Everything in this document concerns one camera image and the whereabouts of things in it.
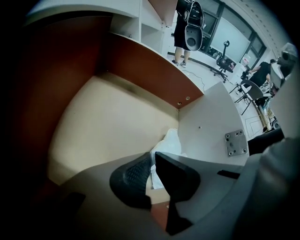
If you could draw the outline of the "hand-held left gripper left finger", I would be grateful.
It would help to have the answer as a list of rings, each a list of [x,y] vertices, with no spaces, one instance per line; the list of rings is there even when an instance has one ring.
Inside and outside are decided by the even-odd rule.
[[[147,152],[112,172],[111,190],[127,206],[151,209],[151,199],[146,195],[151,163],[150,153]]]

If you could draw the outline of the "black office chair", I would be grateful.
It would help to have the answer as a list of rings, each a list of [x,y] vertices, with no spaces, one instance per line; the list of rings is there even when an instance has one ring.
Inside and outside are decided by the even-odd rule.
[[[228,76],[225,74],[226,72],[233,73],[233,69],[231,67],[232,62],[228,62],[225,58],[225,52],[227,47],[230,45],[229,40],[224,42],[224,49],[223,53],[219,56],[219,58],[216,60],[216,64],[219,67],[218,70],[211,69],[211,72],[214,73],[214,76],[220,76],[223,79],[223,83],[225,83],[228,79]]]

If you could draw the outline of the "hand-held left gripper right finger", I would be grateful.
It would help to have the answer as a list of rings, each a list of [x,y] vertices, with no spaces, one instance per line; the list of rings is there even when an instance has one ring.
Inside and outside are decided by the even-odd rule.
[[[164,153],[155,153],[156,173],[170,196],[166,231],[176,235],[193,223],[181,217],[176,203],[188,201],[198,189],[201,178],[197,171]]]

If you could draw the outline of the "dark framed window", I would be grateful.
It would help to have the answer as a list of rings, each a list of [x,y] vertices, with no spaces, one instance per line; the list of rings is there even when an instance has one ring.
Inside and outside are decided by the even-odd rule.
[[[201,0],[200,3],[205,18],[200,51],[216,58],[223,52],[223,43],[229,41],[225,57],[238,63],[247,55],[248,66],[252,68],[267,49],[258,34],[237,12],[220,0]]]

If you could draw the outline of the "wooden drawer white front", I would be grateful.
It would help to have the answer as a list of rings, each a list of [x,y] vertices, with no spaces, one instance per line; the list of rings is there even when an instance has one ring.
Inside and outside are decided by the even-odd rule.
[[[149,150],[200,90],[135,42],[109,57],[110,17],[45,19],[15,31],[7,88],[12,201],[29,208],[92,165]]]

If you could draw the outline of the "white plastic bag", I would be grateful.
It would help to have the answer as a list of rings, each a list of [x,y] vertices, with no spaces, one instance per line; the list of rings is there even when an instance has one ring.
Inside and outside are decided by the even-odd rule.
[[[187,157],[187,154],[181,151],[181,143],[178,137],[177,129],[170,128],[167,131],[163,140],[159,141],[155,145],[155,147],[150,151],[150,158],[151,158],[150,173],[151,173],[152,188],[162,189],[164,188],[164,185],[156,172],[156,160],[155,160],[156,152],[166,152],[178,156]]]

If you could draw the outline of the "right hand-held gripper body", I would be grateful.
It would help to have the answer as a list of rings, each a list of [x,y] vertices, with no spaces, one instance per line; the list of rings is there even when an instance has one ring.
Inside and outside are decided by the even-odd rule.
[[[286,138],[300,138],[300,59],[291,43],[285,44],[272,64],[270,80],[277,89],[270,108]]]

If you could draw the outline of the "white desk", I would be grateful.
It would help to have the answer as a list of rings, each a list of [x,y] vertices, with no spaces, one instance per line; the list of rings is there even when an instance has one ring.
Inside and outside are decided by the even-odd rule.
[[[178,0],[40,0],[26,15],[25,25],[52,15],[93,11],[112,14],[110,31],[167,54]]]

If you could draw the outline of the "black frame chair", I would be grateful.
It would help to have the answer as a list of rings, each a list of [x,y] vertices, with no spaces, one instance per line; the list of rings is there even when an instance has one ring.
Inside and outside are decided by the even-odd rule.
[[[244,87],[243,87],[244,85],[248,85],[250,89],[248,91],[244,91]],[[241,83],[236,85],[229,93],[232,93],[236,89],[241,90],[242,96],[234,103],[238,103],[243,99],[247,101],[247,107],[245,108],[245,110],[242,112],[241,115],[245,113],[245,111],[248,109],[248,107],[251,104],[253,104],[256,100],[263,97],[262,90],[254,82],[247,79],[242,80]]]

